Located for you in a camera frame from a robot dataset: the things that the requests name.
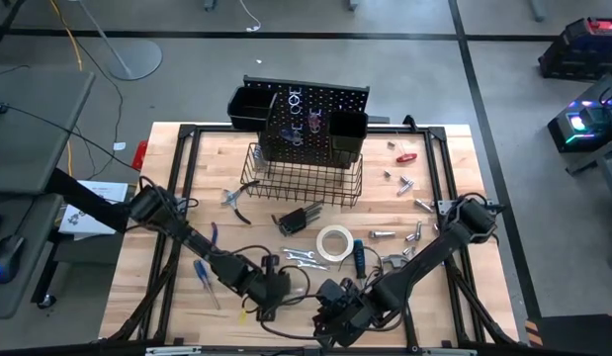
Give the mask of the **black hex key set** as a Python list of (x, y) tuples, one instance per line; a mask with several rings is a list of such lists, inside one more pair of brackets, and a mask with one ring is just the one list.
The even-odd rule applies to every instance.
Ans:
[(305, 229), (309, 223), (316, 221), (319, 218), (322, 205), (322, 201), (315, 202), (305, 208), (296, 209), (280, 218), (274, 215), (271, 218), (283, 236), (291, 236)]

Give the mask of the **black handled hammer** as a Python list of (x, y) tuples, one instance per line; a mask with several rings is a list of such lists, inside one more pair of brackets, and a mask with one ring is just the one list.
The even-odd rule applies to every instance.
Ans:
[[(405, 255), (390, 254), (383, 257), (382, 261), (383, 263), (390, 263), (394, 269), (400, 269), (409, 261), (409, 259)], [(406, 337), (406, 350), (411, 354), (416, 354), (419, 352), (419, 346), (409, 303), (405, 304), (405, 308), (402, 312), (402, 319)]]

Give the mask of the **white printed paper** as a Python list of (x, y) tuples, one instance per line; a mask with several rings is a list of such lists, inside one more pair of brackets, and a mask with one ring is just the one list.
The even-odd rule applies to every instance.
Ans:
[[(129, 187), (128, 183), (118, 182), (79, 180), (79, 183), (112, 204), (122, 203), (126, 198)], [(114, 229), (96, 221), (72, 205), (68, 205), (64, 210), (58, 231), (64, 234), (72, 234), (75, 240), (116, 233)]]

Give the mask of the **silver aluminium rail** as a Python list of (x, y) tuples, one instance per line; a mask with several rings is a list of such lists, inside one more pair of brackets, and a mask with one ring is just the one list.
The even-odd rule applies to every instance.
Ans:
[(159, 346), (146, 348), (144, 356), (198, 356), (202, 353), (201, 346)]
[(478, 352), (459, 348), (423, 348), (421, 356), (478, 356)]

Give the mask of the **black computer mouse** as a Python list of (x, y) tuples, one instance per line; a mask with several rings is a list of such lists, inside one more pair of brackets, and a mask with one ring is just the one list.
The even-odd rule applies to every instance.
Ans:
[(18, 234), (0, 240), (0, 284), (10, 283), (18, 274), (25, 243)]

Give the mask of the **black pegboard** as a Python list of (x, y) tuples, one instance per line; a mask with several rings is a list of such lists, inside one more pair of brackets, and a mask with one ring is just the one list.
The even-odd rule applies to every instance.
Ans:
[[(266, 130), (258, 133), (258, 144), (269, 161), (334, 166), (328, 135), (333, 112), (363, 112), (366, 114), (370, 88), (342, 86), (288, 79), (244, 76), (243, 85), (268, 88), (277, 92), (272, 115)], [(289, 88), (302, 89), (302, 111), (290, 113)], [(293, 146), (279, 136), (280, 129), (303, 127), (304, 144)]]

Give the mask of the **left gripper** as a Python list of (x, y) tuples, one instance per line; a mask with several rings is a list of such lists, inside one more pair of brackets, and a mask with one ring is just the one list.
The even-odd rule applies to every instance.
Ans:
[(292, 280), (288, 272), (277, 271), (280, 257), (275, 254), (264, 256), (261, 259), (262, 273), (253, 279), (249, 285), (246, 296), (257, 305), (257, 321), (274, 321), (276, 312), (274, 307), (280, 304), (284, 297), (289, 299), (301, 298), (307, 294), (308, 280)]

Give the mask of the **wide black plastic bin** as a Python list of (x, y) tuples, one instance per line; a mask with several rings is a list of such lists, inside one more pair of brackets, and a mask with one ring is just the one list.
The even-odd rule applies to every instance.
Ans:
[(237, 87), (227, 105), (232, 126), (246, 132), (265, 131), (276, 98), (277, 92), (268, 88)]

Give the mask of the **white tape roll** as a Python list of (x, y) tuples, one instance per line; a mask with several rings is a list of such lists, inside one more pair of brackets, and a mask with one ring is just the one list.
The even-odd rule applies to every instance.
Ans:
[(340, 262), (352, 252), (354, 238), (342, 225), (328, 225), (316, 237), (316, 250), (328, 262)]

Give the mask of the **small blue screwdriver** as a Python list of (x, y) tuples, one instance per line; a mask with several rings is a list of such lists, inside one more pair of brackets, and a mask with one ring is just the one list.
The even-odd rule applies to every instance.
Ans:
[(198, 276), (198, 278), (200, 279), (201, 283), (203, 284), (205, 290), (209, 293), (209, 296), (215, 306), (215, 308), (217, 310), (220, 310), (220, 304), (219, 301), (214, 293), (213, 290), (213, 286), (212, 283), (209, 279), (209, 275), (207, 272), (206, 267), (203, 264), (203, 261), (201, 259), (195, 260), (194, 261), (194, 269), (196, 271), (196, 274)]

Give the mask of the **tall black plastic bin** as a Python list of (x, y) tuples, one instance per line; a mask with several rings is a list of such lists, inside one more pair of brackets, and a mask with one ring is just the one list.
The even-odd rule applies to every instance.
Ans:
[(369, 117), (363, 112), (333, 112), (329, 119), (328, 135), (331, 160), (337, 167), (348, 168), (361, 153), (368, 132)]

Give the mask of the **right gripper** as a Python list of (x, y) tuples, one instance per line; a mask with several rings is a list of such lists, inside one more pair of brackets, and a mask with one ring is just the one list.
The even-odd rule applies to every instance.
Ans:
[(383, 311), (351, 279), (340, 283), (325, 280), (315, 298), (319, 308), (312, 318), (313, 336), (322, 346), (350, 346), (383, 316)]

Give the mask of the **black yellow striped box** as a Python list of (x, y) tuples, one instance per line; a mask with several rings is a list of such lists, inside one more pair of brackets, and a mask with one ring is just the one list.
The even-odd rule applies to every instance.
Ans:
[(530, 318), (524, 322), (532, 347), (589, 356), (612, 356), (612, 315)]

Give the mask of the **lit computer case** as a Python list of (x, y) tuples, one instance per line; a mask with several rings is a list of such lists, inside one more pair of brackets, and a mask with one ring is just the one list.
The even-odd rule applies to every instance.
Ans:
[(612, 69), (547, 124), (560, 153), (593, 151), (612, 140)]

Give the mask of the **black red toolbox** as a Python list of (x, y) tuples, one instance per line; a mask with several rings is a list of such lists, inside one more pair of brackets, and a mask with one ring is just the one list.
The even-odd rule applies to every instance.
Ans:
[(538, 58), (545, 78), (597, 80), (612, 69), (612, 18), (567, 25)]

